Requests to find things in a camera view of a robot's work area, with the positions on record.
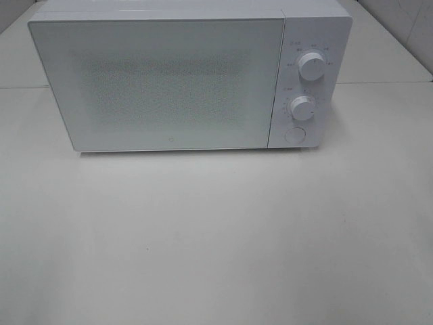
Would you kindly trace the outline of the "round white door button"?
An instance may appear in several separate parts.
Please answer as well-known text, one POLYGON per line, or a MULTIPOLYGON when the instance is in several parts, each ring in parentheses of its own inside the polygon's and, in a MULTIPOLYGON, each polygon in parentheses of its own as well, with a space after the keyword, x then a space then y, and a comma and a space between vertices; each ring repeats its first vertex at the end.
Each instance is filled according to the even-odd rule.
POLYGON ((297 146, 305 140, 306 131, 302 127, 293 127, 286 131, 284 138, 291 146, 297 146))

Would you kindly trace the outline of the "white timer knob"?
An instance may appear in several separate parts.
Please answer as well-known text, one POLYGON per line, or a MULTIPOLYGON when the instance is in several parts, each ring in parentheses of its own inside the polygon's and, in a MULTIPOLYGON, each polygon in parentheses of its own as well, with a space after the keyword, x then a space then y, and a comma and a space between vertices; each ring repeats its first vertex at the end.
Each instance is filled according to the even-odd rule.
POLYGON ((315 100, 311 96, 298 96, 290 103, 292 117, 297 121, 307 121, 312 118, 315 108, 315 100))

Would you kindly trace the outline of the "white microwave door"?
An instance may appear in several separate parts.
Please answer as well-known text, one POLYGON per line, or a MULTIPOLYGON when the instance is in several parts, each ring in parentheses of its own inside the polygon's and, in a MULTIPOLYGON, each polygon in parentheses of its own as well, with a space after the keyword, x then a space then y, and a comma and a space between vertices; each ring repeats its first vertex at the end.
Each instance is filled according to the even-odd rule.
POLYGON ((268 144, 281 19, 28 27, 78 152, 268 144))

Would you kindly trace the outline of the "upper white power knob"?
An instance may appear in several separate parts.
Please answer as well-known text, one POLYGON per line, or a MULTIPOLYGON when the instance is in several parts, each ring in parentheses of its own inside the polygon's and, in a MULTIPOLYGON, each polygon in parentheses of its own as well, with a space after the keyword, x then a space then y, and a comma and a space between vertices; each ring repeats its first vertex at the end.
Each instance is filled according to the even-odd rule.
POLYGON ((308 50, 297 59, 299 75, 306 81, 316 81, 325 73, 327 60, 325 55, 317 49, 308 50))

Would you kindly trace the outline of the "white microwave oven body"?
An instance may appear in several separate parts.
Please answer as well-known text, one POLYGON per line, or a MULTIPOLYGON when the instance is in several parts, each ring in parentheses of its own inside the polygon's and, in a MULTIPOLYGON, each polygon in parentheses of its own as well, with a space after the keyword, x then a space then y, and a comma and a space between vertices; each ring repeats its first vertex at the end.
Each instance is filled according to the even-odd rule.
POLYGON ((337 1, 48 1, 28 25, 63 21, 268 19, 283 20, 268 144, 265 148, 231 149, 317 147, 323 137, 352 27, 352 17, 337 1), (297 67, 300 54, 311 49, 322 52, 327 60, 324 75, 316 81, 304 80, 297 67), (315 113, 307 121, 297 121, 292 117, 290 103, 303 95, 315 100, 315 113), (291 146, 284 138, 286 131, 293 127, 302 127, 306 131, 305 140, 297 146, 291 146))

